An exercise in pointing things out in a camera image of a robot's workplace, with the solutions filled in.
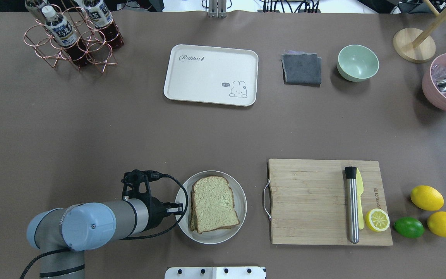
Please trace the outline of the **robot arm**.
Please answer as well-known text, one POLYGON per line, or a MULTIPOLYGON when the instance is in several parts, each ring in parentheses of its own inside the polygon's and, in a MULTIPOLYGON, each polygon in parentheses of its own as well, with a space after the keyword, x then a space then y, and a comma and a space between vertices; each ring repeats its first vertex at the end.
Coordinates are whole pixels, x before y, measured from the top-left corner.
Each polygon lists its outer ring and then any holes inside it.
POLYGON ((155 198, 152 205, 138 198, 82 203, 37 214, 26 237, 41 252, 41 279, 83 279, 86 250, 149 230, 170 214, 186 211, 185 203, 160 203, 155 198))

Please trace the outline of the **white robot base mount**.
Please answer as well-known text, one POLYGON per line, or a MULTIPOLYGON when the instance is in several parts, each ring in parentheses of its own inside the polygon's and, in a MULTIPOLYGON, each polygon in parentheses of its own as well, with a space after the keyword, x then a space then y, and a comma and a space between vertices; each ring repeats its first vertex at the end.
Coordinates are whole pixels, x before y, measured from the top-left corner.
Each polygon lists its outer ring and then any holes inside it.
POLYGON ((172 267, 165 272, 165 279, 266 279, 265 267, 172 267))

